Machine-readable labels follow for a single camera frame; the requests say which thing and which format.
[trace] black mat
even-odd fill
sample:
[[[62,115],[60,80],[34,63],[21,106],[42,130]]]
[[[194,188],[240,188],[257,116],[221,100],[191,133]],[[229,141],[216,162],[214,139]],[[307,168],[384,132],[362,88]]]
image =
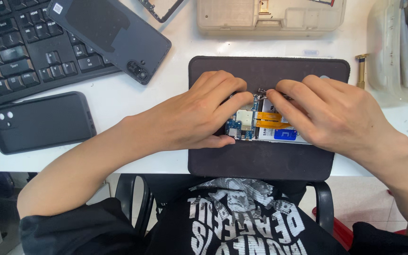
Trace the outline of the black mat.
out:
[[[203,57],[190,61],[190,87],[203,72],[225,70],[246,81],[248,91],[274,89],[278,81],[302,81],[309,74],[348,82],[350,66],[335,59]],[[224,134],[222,127],[216,135]],[[265,180],[324,181],[334,153],[312,145],[237,141],[220,149],[189,150],[188,170],[198,176]]]

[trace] transparent container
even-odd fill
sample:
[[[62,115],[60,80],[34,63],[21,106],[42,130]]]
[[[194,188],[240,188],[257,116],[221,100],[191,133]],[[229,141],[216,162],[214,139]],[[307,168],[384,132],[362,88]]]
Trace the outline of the transparent container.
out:
[[[321,36],[344,21],[346,0],[198,0],[208,34]]]
[[[368,82],[398,101],[408,102],[400,77],[400,0],[377,0],[368,15]]]

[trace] hand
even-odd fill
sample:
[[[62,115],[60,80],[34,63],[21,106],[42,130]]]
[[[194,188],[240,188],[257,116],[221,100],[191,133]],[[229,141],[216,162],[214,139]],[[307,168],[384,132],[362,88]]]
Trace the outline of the hand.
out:
[[[220,148],[234,144],[232,137],[213,136],[242,106],[253,101],[247,83],[225,71],[205,72],[193,87],[140,113],[135,123],[151,131],[153,152]]]
[[[294,100],[287,101],[279,92]],[[408,141],[368,92],[343,82],[314,75],[301,83],[282,80],[267,97],[307,142],[358,163],[385,156],[392,142]]]

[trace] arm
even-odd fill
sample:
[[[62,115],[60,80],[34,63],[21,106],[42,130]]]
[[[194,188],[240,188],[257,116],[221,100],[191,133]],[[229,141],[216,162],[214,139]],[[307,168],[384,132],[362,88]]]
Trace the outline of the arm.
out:
[[[301,83],[280,81],[267,97],[306,141],[356,161],[388,186],[408,221],[408,137],[368,92],[310,75]]]
[[[184,94],[124,118],[57,158],[29,182],[18,197],[20,217],[53,216],[76,209],[112,172],[150,154],[234,144],[229,136],[212,134],[253,100],[246,88],[245,81],[227,72],[205,72]],[[221,104],[235,91],[241,93]],[[156,136],[143,135],[151,133]]]

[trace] black keyboard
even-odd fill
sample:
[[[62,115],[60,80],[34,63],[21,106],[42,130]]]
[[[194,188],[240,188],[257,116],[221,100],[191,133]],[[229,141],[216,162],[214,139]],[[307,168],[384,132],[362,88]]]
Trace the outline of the black keyboard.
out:
[[[46,14],[49,0],[0,0],[0,104],[119,72]]]

